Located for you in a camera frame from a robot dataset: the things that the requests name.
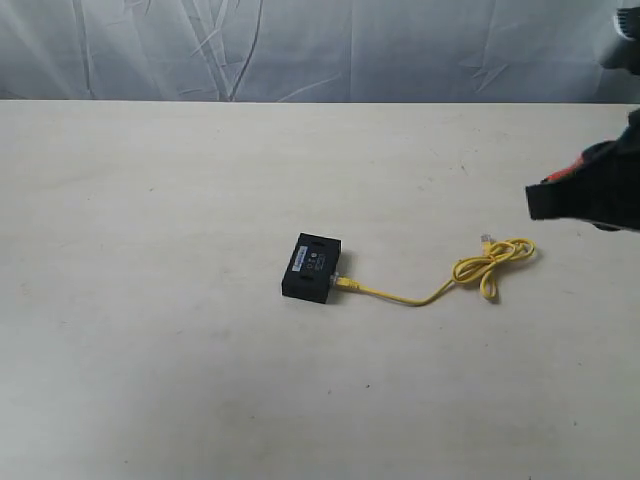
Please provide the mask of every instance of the white curtain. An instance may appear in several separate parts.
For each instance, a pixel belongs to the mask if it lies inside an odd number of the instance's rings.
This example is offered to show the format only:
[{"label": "white curtain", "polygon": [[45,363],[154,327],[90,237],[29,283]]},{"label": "white curtain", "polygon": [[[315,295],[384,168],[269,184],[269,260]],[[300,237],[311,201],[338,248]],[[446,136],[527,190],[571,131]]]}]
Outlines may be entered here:
[{"label": "white curtain", "polygon": [[0,98],[633,102],[617,0],[3,0]]}]

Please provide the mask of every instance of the black device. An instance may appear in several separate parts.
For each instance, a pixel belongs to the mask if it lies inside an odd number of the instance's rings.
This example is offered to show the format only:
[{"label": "black device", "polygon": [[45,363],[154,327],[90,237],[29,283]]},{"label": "black device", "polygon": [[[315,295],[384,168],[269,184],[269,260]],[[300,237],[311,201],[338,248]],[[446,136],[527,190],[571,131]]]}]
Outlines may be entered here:
[{"label": "black device", "polygon": [[282,295],[327,303],[340,258],[340,240],[301,233],[282,279]]}]

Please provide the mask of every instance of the yellow ethernet cable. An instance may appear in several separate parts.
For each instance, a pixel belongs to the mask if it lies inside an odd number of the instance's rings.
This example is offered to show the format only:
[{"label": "yellow ethernet cable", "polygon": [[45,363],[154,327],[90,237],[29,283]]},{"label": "yellow ethernet cable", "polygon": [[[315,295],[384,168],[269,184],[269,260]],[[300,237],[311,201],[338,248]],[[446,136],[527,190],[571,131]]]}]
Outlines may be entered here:
[{"label": "yellow ethernet cable", "polygon": [[458,260],[453,266],[451,278],[444,282],[433,295],[422,300],[413,300],[381,292],[339,275],[335,276],[334,282],[336,287],[343,290],[365,293],[412,307],[422,307],[440,298],[453,285],[469,285],[479,281],[480,293],[491,301],[498,294],[495,277],[498,265],[530,258],[535,250],[536,244],[527,238],[510,238],[496,242],[489,235],[482,235],[482,255]]}]

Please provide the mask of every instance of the ethernet adapter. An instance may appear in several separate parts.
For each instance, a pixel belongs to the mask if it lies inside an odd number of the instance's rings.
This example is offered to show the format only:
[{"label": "ethernet adapter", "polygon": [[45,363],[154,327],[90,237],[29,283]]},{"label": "ethernet adapter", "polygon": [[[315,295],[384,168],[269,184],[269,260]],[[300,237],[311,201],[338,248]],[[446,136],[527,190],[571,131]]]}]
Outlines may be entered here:
[{"label": "ethernet adapter", "polygon": [[340,240],[301,233],[282,279],[282,295],[326,303],[340,257]]}]

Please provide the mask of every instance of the cable connector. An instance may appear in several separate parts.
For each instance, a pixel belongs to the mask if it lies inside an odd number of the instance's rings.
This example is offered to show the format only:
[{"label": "cable connector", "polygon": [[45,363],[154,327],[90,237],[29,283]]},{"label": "cable connector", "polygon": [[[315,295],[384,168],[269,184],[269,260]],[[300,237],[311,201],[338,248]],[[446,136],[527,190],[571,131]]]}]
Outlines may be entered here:
[{"label": "cable connector", "polygon": [[347,277],[337,277],[335,286],[345,288],[348,290],[360,290],[360,287],[361,287],[360,283],[356,282],[355,280],[351,280],[350,278],[347,278]]},{"label": "cable connector", "polygon": [[480,236],[480,242],[482,242],[482,254],[489,255],[489,252],[491,251],[491,247],[493,246],[494,243],[496,243],[496,240],[488,233],[483,233]]}]

